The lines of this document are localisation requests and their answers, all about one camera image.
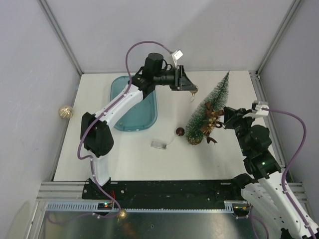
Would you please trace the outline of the brown ribbon pile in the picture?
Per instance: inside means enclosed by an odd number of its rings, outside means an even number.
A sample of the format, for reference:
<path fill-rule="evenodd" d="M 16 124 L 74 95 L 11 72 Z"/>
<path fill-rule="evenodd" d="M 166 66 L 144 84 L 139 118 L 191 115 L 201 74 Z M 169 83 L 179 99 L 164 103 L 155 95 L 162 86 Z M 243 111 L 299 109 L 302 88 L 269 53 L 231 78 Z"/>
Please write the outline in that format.
<path fill-rule="evenodd" d="M 221 116 L 224 115 L 224 110 L 214 111 L 211 102 L 205 103 L 205 119 L 202 121 L 202 126 L 200 128 L 203 135 L 206 137 L 208 144 L 217 141 L 210 136 L 211 132 L 215 128 L 225 128 L 225 124 L 220 121 Z"/>

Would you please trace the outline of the small green christmas tree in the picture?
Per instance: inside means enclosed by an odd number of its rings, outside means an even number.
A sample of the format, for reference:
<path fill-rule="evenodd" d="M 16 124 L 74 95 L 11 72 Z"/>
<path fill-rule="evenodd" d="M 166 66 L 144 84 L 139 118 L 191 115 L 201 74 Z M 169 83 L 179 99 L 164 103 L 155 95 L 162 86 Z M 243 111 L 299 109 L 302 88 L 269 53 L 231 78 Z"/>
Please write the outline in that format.
<path fill-rule="evenodd" d="M 185 137 L 190 145 L 198 145 L 204 139 L 207 143 L 217 143 L 217 140 L 210 135 L 214 129 L 225 128 L 221 117 L 224 116 L 228 94 L 229 73 L 226 73 L 216 87 L 202 100 L 186 124 Z"/>

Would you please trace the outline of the dark brown bauble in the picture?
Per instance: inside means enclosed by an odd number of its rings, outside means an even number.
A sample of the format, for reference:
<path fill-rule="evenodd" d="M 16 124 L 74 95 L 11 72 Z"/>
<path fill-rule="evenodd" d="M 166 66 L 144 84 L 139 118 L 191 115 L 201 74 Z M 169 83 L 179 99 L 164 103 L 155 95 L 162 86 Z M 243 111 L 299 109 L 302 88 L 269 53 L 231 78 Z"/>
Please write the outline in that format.
<path fill-rule="evenodd" d="M 184 136 L 184 134 L 185 134 L 184 128 L 178 127 L 178 128 L 175 130 L 175 134 L 176 134 L 177 136 Z"/>

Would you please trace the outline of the clear light string battery box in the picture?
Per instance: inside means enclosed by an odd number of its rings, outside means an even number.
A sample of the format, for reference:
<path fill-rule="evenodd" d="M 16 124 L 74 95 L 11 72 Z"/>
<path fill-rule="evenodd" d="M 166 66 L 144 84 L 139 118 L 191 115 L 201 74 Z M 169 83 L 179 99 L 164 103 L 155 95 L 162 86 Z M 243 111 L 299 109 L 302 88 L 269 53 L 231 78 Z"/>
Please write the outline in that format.
<path fill-rule="evenodd" d="M 162 150 L 166 150 L 167 149 L 167 143 L 159 140 L 159 139 L 153 139 L 151 141 L 151 147 L 152 148 L 156 148 L 156 149 L 162 149 Z"/>

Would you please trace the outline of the white gold striped bauble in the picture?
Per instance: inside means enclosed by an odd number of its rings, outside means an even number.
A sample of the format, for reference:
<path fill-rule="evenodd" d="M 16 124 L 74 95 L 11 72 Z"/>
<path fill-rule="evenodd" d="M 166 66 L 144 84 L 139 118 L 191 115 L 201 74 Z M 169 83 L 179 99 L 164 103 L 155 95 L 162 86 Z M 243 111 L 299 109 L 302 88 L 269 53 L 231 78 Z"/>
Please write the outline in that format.
<path fill-rule="evenodd" d="M 62 106 L 58 110 L 59 116 L 63 119 L 70 119 L 74 115 L 74 109 L 71 106 Z"/>

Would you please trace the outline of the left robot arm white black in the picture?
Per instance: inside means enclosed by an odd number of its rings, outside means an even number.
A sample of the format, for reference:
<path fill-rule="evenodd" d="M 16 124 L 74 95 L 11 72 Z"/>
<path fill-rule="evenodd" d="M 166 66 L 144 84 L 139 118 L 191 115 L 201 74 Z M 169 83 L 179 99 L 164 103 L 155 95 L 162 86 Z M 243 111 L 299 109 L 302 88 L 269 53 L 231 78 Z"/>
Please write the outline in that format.
<path fill-rule="evenodd" d="M 90 160 L 91 179 L 95 182 L 93 194 L 99 199 L 109 196 L 110 180 L 107 168 L 108 153 L 114 146 L 112 128 L 116 122 L 136 104 L 152 93 L 156 86 L 169 86 L 173 91 L 196 93 L 198 87 L 187 77 L 183 65 L 167 67 L 164 57 L 159 53 L 150 53 L 139 71 L 130 77 L 124 89 L 94 114 L 85 113 L 81 119 L 80 144 L 85 148 Z"/>

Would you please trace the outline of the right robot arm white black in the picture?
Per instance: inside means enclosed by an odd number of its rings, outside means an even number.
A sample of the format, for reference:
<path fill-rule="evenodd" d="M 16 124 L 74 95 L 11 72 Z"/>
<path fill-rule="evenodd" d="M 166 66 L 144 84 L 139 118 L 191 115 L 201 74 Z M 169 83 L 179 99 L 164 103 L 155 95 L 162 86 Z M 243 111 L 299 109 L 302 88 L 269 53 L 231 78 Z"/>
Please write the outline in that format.
<path fill-rule="evenodd" d="M 290 189 L 287 170 L 281 169 L 268 150 L 272 144 L 269 129 L 253 124 L 270 111 L 261 102 L 254 102 L 249 110 L 224 108 L 225 128 L 235 131 L 246 169 L 246 173 L 233 178 L 230 195 L 236 200 L 244 198 L 284 239 L 317 239 L 318 224 Z"/>

